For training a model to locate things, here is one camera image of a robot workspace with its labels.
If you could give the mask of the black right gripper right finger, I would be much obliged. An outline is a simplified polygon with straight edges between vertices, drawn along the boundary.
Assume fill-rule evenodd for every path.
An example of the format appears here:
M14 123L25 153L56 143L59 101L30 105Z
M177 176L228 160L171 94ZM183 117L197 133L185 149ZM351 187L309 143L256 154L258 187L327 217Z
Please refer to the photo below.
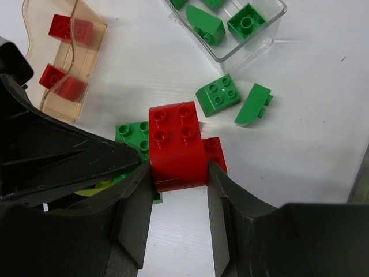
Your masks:
M217 276L367 276L368 205L289 203L276 208L208 165Z

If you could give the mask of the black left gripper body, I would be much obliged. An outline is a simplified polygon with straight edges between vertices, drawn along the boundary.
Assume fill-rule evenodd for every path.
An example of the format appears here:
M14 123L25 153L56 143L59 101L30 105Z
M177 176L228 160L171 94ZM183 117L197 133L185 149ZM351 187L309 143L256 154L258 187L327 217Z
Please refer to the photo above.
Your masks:
M4 37L0 38L1 74L8 74L17 84L24 86L34 74L18 47Z

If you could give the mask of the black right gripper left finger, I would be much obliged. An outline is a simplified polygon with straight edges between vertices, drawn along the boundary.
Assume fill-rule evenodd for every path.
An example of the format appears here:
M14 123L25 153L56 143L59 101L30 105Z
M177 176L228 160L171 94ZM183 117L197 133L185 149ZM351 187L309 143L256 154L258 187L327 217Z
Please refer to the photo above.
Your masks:
M153 201L149 163L67 209L1 204L2 276L136 276Z

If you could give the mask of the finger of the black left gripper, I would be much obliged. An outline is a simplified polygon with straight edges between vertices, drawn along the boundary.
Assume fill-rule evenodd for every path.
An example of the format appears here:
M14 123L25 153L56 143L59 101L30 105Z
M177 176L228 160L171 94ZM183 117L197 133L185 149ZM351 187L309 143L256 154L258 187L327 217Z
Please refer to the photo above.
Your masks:
M139 164L134 148L41 112L20 85L1 75L1 201L25 201L69 185L81 189Z

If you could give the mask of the red half-round lego brick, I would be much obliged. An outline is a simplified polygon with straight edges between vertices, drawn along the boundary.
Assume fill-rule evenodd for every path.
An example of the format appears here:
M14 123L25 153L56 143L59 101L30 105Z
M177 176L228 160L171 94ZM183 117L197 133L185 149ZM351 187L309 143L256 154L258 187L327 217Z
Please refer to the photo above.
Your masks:
M65 75L64 71L48 64L39 80L39 84L47 89L52 89ZM58 86L54 93L66 100L75 102L82 94L84 87L85 84L82 81L69 76Z

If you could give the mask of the red curved lego brick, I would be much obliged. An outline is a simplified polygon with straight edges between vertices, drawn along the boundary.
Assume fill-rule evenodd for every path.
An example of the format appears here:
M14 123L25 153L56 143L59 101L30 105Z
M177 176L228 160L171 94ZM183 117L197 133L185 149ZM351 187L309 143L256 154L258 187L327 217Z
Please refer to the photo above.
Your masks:
M54 14L48 35L63 42L71 42L72 35L77 44L88 46L92 41L94 23L69 16Z

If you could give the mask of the red small square lego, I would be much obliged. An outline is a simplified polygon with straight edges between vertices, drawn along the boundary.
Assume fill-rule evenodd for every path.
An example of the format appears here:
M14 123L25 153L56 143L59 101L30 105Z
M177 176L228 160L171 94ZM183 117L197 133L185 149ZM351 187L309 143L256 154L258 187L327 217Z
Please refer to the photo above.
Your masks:
M202 140L206 160L208 162L216 162L222 170L227 174L227 165L225 162L223 149L221 146L220 138L219 137L211 137L211 138L204 138Z

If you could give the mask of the red arch lego brick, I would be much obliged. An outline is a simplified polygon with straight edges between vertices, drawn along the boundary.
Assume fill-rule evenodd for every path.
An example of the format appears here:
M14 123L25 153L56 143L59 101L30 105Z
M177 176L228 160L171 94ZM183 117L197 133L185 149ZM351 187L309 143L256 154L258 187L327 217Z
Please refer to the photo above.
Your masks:
M149 160L161 193L207 184L208 162L193 101L149 109Z

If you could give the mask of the green curved slope lego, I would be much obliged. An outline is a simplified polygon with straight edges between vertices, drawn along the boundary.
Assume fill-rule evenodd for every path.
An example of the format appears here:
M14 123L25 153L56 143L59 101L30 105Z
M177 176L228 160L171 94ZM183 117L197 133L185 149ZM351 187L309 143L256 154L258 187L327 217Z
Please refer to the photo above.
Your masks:
M255 83L236 116L234 123L238 126L247 126L257 119L261 119L272 99L273 95L271 95L269 88Z

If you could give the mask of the green sloped square lego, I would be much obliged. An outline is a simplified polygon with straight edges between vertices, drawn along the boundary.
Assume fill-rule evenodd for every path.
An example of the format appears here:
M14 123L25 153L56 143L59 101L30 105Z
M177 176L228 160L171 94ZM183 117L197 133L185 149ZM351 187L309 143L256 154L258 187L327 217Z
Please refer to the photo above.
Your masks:
M241 101L240 93L230 74L206 84L195 95L206 117L234 106Z

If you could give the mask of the green long lego brick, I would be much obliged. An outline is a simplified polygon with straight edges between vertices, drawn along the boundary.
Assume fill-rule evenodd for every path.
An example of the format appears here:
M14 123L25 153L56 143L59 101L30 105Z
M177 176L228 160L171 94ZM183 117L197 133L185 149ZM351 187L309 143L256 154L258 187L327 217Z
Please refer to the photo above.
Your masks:
M187 5L186 17L194 32L208 45L218 46L223 41L225 28L220 18L192 4Z

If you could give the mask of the green square lego brick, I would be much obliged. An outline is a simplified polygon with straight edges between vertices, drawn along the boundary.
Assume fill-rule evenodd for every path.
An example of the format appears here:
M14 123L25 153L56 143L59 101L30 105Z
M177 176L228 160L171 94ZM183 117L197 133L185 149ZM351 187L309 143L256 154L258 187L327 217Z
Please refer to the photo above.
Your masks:
M267 19L248 3L227 21L227 27L231 35L241 43L267 22Z

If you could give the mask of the green curved lego brick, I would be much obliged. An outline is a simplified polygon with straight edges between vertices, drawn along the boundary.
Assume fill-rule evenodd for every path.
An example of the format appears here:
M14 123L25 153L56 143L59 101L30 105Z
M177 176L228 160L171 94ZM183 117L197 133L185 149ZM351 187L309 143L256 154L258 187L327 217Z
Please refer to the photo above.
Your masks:
M121 180L123 180L123 179L125 179L125 178L127 178L129 175L131 174L131 172L129 172L129 173L124 173L124 174L122 174L122 175L119 175L119 176L117 176L117 177L115 177L114 179L113 179L113 184L116 184L116 183L118 183L119 181L121 181Z

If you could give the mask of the green upturned square lego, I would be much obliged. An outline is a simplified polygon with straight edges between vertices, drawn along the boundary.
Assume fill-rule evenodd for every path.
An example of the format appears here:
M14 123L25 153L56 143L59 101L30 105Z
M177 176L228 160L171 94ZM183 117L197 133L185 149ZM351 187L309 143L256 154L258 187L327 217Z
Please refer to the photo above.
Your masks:
M169 0L169 3L176 9L181 10L188 3L190 4L200 4L212 11L219 10L224 4L226 0L200 0L200 1L188 1L188 0Z

